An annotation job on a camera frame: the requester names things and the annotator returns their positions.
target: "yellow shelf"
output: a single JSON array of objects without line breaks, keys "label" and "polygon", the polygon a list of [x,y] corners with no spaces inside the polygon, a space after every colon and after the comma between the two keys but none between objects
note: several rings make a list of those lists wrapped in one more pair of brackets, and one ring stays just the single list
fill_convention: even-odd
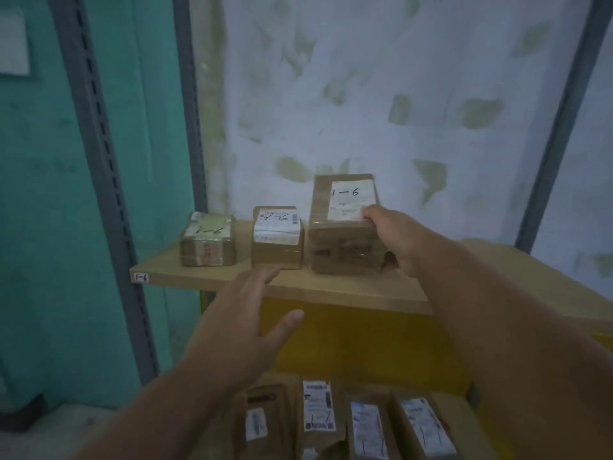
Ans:
[{"label": "yellow shelf", "polygon": [[[226,267],[183,267],[179,246],[174,243],[159,254],[130,269],[132,282],[146,273],[156,286],[219,291],[241,271],[251,267],[249,258],[251,221],[237,221],[237,263]],[[613,334],[613,302],[559,271],[508,245],[471,239],[461,242],[528,292],[590,332]],[[400,271],[376,276],[334,276],[313,273],[308,258],[301,270],[283,270],[265,295],[304,302],[329,303],[364,309],[432,314],[417,280]]]}]

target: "brown package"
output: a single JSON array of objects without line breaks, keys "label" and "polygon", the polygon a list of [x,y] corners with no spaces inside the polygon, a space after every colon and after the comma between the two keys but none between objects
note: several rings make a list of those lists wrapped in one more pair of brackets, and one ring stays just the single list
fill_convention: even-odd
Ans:
[{"label": "brown package", "polygon": [[247,391],[246,460],[290,460],[293,454],[289,402],[285,387]]},{"label": "brown package", "polygon": [[384,396],[346,395],[344,406],[349,460],[402,460]]},{"label": "brown package", "polygon": [[427,393],[407,389],[392,391],[390,416],[405,459],[463,459],[456,449],[449,426]]},{"label": "brown package", "polygon": [[[251,265],[279,264],[282,269],[300,269],[302,265],[302,256],[304,251],[305,230],[302,225],[300,216],[296,213],[287,213],[283,219],[287,219],[289,229],[299,231],[299,234],[286,234],[281,232],[256,232],[256,223],[260,215],[260,210],[296,210],[296,207],[255,207],[253,208],[253,232],[251,236]],[[275,219],[275,216],[268,218],[270,221]],[[272,229],[287,229],[284,223],[279,223],[279,218],[276,217],[275,224],[269,226]],[[269,241],[256,241],[256,239],[264,240],[266,237],[269,240],[274,240],[274,243]],[[292,242],[297,242],[296,245],[290,245]]]},{"label": "brown package", "polygon": [[[376,203],[374,189],[371,187],[366,190],[364,187],[365,182],[372,179],[372,174],[315,177],[308,232],[313,271],[330,274],[369,274],[381,271],[386,248],[379,240],[373,222],[361,219],[359,209],[360,206]],[[347,184],[343,187],[335,184],[339,188],[333,189],[333,183],[341,181],[362,183],[350,187]],[[357,196],[355,200],[349,200],[353,209],[346,210],[343,200],[347,201],[347,197],[353,194]],[[338,221],[329,219],[330,216],[335,219],[355,219]]]},{"label": "brown package", "polygon": [[236,263],[234,216],[194,211],[180,243],[183,266],[231,266]]},{"label": "brown package", "polygon": [[241,393],[221,407],[201,434],[189,460],[236,460],[245,451],[246,397]]},{"label": "brown package", "polygon": [[296,460],[333,457],[347,435],[341,384],[303,380],[297,402]]}]

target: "forearm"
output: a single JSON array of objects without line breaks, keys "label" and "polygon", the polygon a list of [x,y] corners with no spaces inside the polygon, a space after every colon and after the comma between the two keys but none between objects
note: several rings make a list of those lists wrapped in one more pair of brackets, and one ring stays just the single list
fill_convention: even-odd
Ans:
[{"label": "forearm", "polygon": [[517,444],[562,456],[576,439],[604,448],[601,433],[613,427],[608,352],[453,241],[428,236],[415,262],[435,315]]},{"label": "forearm", "polygon": [[150,383],[73,460],[187,458],[220,396],[201,376],[177,367]]}]

